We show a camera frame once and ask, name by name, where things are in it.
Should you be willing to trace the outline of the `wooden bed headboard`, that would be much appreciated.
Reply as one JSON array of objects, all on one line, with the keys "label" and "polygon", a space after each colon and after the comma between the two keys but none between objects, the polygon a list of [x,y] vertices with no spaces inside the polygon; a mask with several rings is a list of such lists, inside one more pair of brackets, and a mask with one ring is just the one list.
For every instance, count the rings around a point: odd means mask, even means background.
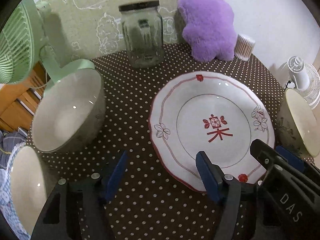
[{"label": "wooden bed headboard", "polygon": [[1,85],[1,129],[9,132],[18,128],[29,130],[35,111],[44,95],[47,74],[37,63],[21,83]]}]

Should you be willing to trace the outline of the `grey striped pillow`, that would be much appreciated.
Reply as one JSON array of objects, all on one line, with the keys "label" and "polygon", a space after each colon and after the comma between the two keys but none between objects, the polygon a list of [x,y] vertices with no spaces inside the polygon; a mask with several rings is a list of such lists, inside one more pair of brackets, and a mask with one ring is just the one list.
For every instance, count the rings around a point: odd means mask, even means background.
[{"label": "grey striped pillow", "polygon": [[26,130],[19,128],[18,131],[8,132],[6,130],[0,131],[0,145],[1,145],[1,168],[5,169],[9,161],[9,157],[17,144],[25,142],[27,139]]}]

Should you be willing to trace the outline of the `green desk fan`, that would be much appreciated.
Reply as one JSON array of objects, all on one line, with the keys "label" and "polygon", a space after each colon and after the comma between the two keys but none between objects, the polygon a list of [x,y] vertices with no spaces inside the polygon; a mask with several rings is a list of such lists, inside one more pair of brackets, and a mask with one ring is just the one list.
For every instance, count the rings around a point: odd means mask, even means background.
[{"label": "green desk fan", "polygon": [[77,70],[95,68],[87,59],[60,67],[44,28],[50,13],[49,3],[36,4],[34,0],[22,0],[15,8],[1,31],[1,84],[24,81],[38,62],[50,77],[46,90]]}]

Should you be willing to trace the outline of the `glass jar black lid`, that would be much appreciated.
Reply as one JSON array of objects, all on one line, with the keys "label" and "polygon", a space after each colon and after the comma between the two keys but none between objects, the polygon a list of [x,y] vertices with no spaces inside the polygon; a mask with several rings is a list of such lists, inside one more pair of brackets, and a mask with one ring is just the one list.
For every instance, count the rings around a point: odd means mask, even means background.
[{"label": "glass jar black lid", "polygon": [[158,7],[158,0],[118,7],[126,52],[134,68],[149,68],[163,61],[163,20]]}]

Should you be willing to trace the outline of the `cotton swab container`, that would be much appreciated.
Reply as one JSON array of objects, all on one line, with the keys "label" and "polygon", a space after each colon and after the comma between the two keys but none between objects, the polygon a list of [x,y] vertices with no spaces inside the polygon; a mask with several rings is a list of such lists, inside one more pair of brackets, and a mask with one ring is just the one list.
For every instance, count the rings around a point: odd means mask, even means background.
[{"label": "cotton swab container", "polygon": [[238,34],[234,55],[242,61],[248,61],[252,55],[255,40],[248,35]]}]

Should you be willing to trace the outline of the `blue checkered cat blanket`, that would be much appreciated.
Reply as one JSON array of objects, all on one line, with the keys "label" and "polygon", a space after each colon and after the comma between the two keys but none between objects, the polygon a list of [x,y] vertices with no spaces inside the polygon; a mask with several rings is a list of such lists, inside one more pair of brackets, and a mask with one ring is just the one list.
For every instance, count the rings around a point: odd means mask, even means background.
[{"label": "blue checkered cat blanket", "polygon": [[25,146],[25,142],[17,144],[12,149],[11,154],[7,162],[5,169],[1,168],[1,213],[4,216],[4,221],[7,222],[9,229],[18,239],[31,239],[31,235],[27,233],[17,212],[13,205],[13,199],[11,194],[10,174],[12,171],[13,161],[21,150]]}]

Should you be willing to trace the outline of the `white plate red pattern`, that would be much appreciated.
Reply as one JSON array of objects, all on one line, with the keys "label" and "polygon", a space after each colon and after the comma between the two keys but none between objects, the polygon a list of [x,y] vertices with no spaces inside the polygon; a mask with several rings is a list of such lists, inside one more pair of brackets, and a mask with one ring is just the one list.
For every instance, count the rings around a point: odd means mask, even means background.
[{"label": "white plate red pattern", "polygon": [[169,81],[153,99],[149,129],[165,169],[203,193],[198,152],[204,151],[225,174],[253,184],[266,170],[251,156],[252,141],[275,143],[262,101],[241,82],[215,72],[192,72]]}]

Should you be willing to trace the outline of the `grey floral bowl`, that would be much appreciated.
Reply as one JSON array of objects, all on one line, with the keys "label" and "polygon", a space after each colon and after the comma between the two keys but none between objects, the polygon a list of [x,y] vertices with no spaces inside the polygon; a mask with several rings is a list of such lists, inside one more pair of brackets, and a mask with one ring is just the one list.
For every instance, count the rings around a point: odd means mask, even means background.
[{"label": "grey floral bowl", "polygon": [[294,89],[285,90],[276,129],[280,144],[295,155],[319,155],[318,122],[308,103]]},{"label": "grey floral bowl", "polygon": [[45,153],[79,151],[97,137],[105,111],[103,77],[78,70],[45,93],[31,126],[33,143]]},{"label": "grey floral bowl", "polygon": [[57,172],[29,146],[21,147],[12,158],[10,191],[13,206],[29,235],[33,233],[37,219],[58,178]]}]

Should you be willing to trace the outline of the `white floor fan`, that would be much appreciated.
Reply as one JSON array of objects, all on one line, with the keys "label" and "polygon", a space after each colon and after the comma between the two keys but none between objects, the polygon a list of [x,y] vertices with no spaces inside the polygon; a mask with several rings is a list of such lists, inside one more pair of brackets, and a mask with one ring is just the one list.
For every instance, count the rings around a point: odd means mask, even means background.
[{"label": "white floor fan", "polygon": [[297,56],[292,56],[285,63],[289,79],[284,88],[294,89],[313,110],[319,104],[319,73],[312,64]]}]

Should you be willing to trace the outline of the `green patterned board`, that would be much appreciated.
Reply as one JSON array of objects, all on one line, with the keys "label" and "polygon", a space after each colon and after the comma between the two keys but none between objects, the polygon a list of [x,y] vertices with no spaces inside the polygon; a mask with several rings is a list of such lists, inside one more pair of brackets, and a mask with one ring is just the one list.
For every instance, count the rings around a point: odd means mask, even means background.
[{"label": "green patterned board", "polygon": [[[146,0],[34,0],[47,2],[52,13],[45,22],[47,35],[61,64],[94,59],[123,50],[119,5]],[[159,0],[165,43],[182,43],[183,20],[177,0]]]}]

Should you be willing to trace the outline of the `purple plush toy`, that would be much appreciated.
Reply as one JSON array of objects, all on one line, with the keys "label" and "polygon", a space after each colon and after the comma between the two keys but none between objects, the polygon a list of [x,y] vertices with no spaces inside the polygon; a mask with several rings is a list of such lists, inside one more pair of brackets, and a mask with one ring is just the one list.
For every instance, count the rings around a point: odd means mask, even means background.
[{"label": "purple plush toy", "polygon": [[233,59],[238,35],[234,12],[225,0],[178,0],[177,7],[185,22],[182,37],[196,61]]}]

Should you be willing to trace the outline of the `brown polka dot tablecloth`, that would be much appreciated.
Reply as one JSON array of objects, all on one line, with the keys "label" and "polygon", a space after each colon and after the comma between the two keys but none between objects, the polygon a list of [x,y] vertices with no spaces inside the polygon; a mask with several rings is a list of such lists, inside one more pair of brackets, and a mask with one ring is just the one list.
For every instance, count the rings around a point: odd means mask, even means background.
[{"label": "brown polka dot tablecloth", "polygon": [[153,97],[170,80],[204,70],[230,76],[250,88],[276,120],[284,90],[255,56],[248,61],[200,63],[187,44],[165,46],[164,61],[150,69],[133,69],[124,51],[94,59],[103,75],[106,118],[98,136],[79,151],[40,152],[61,178],[79,181],[127,150],[127,169],[117,195],[104,212],[117,239],[210,239],[221,209],[204,194],[174,179],[154,150],[148,126]]}]

